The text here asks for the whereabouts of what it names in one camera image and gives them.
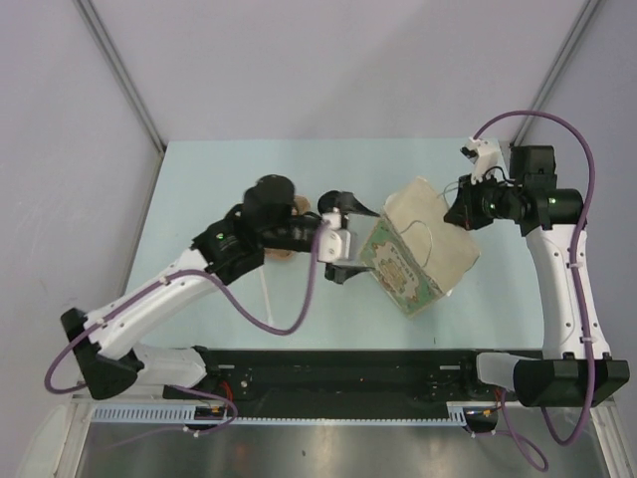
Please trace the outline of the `black plastic cup lid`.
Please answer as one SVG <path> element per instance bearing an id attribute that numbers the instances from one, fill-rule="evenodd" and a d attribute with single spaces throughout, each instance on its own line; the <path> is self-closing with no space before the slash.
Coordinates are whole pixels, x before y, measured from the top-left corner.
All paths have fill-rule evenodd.
<path id="1" fill-rule="evenodd" d="M 333 212 L 334 208 L 338 205 L 338 201 L 340 198 L 341 192 L 338 190 L 331 190 L 324 193 L 318 199 L 318 213 L 325 214 L 328 212 Z"/>

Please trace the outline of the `green illustrated paper bag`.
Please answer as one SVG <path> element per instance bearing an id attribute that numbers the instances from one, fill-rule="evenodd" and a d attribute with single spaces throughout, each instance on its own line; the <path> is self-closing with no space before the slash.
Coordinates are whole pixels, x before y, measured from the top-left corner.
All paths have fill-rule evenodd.
<path id="1" fill-rule="evenodd" d="M 443 194 L 418 176 L 385 201 L 359 259 L 397 309 L 412 318 L 449 296 L 481 256 L 465 229 L 448 224 Z"/>

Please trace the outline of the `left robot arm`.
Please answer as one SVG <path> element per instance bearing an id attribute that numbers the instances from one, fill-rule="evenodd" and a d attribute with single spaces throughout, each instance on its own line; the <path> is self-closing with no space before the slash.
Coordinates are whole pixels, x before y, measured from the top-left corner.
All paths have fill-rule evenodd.
<path id="1" fill-rule="evenodd" d="M 335 284 L 365 271 L 356 264 L 352 215 L 374 216 L 349 191 L 331 190 L 320 197 L 318 211 L 303 212 L 294 184 L 269 174 L 247 189 L 240 203 L 197 235 L 178 258 L 155 278 L 90 312 L 71 308 L 61 316 L 68 344 L 49 366 L 45 388 L 68 354 L 74 355 L 91 398 L 106 400 L 133 385 L 160 385 L 178 393 L 206 398 L 220 385 L 220 374 L 203 347 L 163 349 L 141 344 L 155 327 L 207 294 L 222 293 L 233 308 L 258 329 L 279 337 L 294 334 L 305 321 L 315 290 L 317 267 Z M 299 316 L 281 329 L 258 320 L 232 294 L 230 284 L 261 268 L 269 251 L 292 251 L 310 256 L 308 284 Z"/>

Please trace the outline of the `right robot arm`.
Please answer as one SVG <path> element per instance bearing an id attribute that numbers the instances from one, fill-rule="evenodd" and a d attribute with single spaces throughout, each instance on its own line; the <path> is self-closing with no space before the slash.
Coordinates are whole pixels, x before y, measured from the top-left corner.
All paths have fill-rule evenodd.
<path id="1" fill-rule="evenodd" d="M 461 152 L 474 165 L 458 180 L 448 224 L 478 230 L 497 219 L 521 229 L 536 271 L 543 315 L 540 358 L 483 352 L 461 371 L 459 386 L 482 399 L 495 386 L 510 390 L 526 407 L 597 406 L 630 377 L 624 359 L 613 358 L 596 318 L 587 275 L 586 234 L 576 229 L 583 198 L 557 185 L 554 150 L 516 146 L 510 176 L 498 180 L 500 149 L 469 139 Z"/>

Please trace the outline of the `white paper-wrapped straw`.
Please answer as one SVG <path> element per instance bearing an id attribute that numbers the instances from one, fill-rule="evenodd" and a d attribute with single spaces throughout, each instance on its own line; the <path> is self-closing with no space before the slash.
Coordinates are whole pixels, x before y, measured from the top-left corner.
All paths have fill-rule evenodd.
<path id="1" fill-rule="evenodd" d="M 259 275 L 260 275 L 260 283 L 261 283 L 262 293 L 263 293 L 263 298 L 264 298 L 265 310 L 266 310 L 266 314 L 267 314 L 267 324 L 268 324 L 268 326 L 273 327 L 274 326 L 274 318 L 273 318 L 273 312 L 272 312 L 271 301 L 270 301 L 270 294 L 269 294 L 269 290 L 268 290 L 267 279 L 266 279 L 266 274 L 265 274 L 265 268 L 264 267 L 261 267 L 259 269 Z"/>

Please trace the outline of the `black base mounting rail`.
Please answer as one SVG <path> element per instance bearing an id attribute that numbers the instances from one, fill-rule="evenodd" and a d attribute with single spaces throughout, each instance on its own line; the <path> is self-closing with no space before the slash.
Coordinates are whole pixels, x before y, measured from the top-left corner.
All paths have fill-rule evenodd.
<path id="1" fill-rule="evenodd" d="M 452 401 L 491 402 L 471 350 L 230 351 L 203 353 L 195 388 L 231 396 L 239 414 L 411 417 Z"/>

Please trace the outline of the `aluminium frame post right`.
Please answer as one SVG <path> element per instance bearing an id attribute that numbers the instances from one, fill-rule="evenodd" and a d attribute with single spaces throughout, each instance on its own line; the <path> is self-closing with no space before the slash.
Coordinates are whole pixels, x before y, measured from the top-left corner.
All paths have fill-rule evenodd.
<path id="1" fill-rule="evenodd" d="M 583 3 L 531 101 L 530 110 L 544 111 L 547 108 L 588 30 L 605 4 L 606 1 L 603 0 L 586 0 Z"/>

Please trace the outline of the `aluminium frame post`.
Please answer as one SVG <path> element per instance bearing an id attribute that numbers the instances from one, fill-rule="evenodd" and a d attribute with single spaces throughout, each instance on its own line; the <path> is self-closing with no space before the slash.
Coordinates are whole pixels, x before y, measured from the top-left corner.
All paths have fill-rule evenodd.
<path id="1" fill-rule="evenodd" d="M 547 108 L 588 30 L 605 4 L 606 1 L 603 0 L 586 0 L 583 3 L 531 101 L 530 110 L 544 111 Z"/>
<path id="2" fill-rule="evenodd" d="M 140 125 L 143 133 L 152 144 L 154 150 L 160 157 L 165 155 L 167 145 L 162 139 L 158 127 L 153 120 L 145 101 L 143 100 L 135 81 L 129 73 L 128 68 L 115 44 L 115 41 L 108 31 L 106 23 L 102 18 L 95 3 L 90 0 L 73 0 L 81 19 L 103 56 L 108 69 L 110 70 L 115 83 L 119 87 L 124 99 L 128 103 L 133 116 Z"/>

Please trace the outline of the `aluminium frame post left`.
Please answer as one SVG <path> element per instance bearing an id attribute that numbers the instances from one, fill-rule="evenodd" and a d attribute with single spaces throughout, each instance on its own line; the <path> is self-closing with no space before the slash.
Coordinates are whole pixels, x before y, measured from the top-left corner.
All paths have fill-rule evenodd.
<path id="1" fill-rule="evenodd" d="M 103 56 L 108 69 L 110 70 L 115 83 L 119 87 L 124 99 L 128 103 L 133 116 L 140 125 L 143 133 L 152 144 L 154 150 L 160 157 L 165 155 L 167 145 L 162 139 L 158 127 L 153 120 L 145 101 L 143 100 L 135 81 L 129 73 L 128 68 L 115 44 L 115 41 L 108 31 L 106 23 L 102 18 L 95 3 L 90 0 L 73 0 L 81 19 Z"/>

